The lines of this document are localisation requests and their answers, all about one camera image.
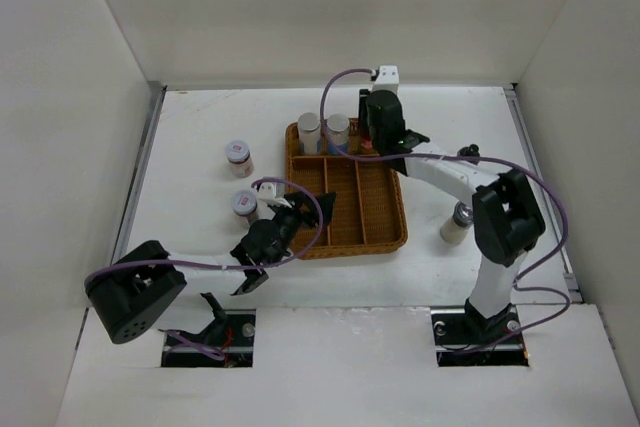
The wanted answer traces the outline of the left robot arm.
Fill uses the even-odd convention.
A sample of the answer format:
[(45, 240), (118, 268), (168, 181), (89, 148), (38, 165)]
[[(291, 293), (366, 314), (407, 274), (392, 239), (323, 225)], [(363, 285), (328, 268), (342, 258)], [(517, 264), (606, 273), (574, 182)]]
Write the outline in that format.
[(332, 220), (335, 202), (334, 192), (314, 196), (296, 191), (275, 198), (270, 205), (273, 217), (251, 224), (231, 250), (229, 264), (174, 260), (159, 241), (146, 241), (118, 262), (89, 274), (85, 293), (111, 342), (131, 342), (149, 330), (185, 289), (186, 268), (241, 272), (244, 281), (234, 294), (251, 293), (269, 278), (270, 268), (295, 257), (290, 246), (301, 227), (313, 229), (314, 239), (319, 239)]

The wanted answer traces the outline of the purple label spice jar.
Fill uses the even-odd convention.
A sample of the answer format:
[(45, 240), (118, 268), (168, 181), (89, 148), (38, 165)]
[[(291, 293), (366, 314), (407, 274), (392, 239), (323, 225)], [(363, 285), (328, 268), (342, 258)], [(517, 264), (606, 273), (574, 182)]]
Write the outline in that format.
[(300, 150), (303, 155), (316, 156), (322, 150), (321, 122), (313, 112), (302, 114), (297, 121)]

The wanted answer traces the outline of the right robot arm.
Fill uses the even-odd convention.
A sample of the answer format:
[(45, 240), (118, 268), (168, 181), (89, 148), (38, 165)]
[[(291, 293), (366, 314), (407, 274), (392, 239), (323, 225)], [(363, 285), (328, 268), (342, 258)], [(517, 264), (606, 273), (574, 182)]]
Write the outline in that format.
[(546, 224), (522, 171), (493, 173), (478, 166), (475, 144), (456, 161), (429, 137), (408, 129), (398, 96), (389, 90), (360, 91), (359, 121), (373, 149), (396, 172), (424, 181), (471, 210), (474, 239), (482, 254), (476, 284), (465, 301), (464, 331), (483, 343), (506, 322), (520, 266)]

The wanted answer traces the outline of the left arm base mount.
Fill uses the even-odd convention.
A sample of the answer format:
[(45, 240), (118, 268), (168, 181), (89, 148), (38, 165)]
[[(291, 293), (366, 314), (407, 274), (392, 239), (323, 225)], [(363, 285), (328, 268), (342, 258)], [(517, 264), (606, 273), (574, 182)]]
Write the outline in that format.
[(253, 366), (255, 310), (225, 310), (215, 296), (201, 293), (212, 320), (199, 332), (165, 334), (163, 368), (250, 368)]

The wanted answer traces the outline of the red sauce bottle yellow cap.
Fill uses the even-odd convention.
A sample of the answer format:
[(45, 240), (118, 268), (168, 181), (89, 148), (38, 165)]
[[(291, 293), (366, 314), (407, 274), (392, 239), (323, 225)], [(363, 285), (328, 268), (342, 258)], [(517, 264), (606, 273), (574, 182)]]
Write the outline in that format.
[(372, 154), (375, 151), (373, 143), (369, 137), (361, 136), (359, 139), (359, 152), (365, 155)]

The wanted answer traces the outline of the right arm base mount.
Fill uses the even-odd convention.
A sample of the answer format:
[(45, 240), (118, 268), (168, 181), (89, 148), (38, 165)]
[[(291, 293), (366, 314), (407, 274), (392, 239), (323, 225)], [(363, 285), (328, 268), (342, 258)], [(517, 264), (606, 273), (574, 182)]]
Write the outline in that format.
[(529, 366), (521, 334), (497, 343), (520, 328), (513, 306), (488, 327), (474, 324), (463, 308), (434, 309), (431, 323), (439, 367)]

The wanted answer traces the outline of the blue label spice jar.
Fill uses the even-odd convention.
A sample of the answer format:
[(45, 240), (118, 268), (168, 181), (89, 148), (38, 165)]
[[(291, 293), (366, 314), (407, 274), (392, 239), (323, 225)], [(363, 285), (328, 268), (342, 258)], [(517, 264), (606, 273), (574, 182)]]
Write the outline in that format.
[(332, 114), (326, 121), (327, 148), (330, 155), (347, 153), (349, 149), (350, 120), (342, 114)]

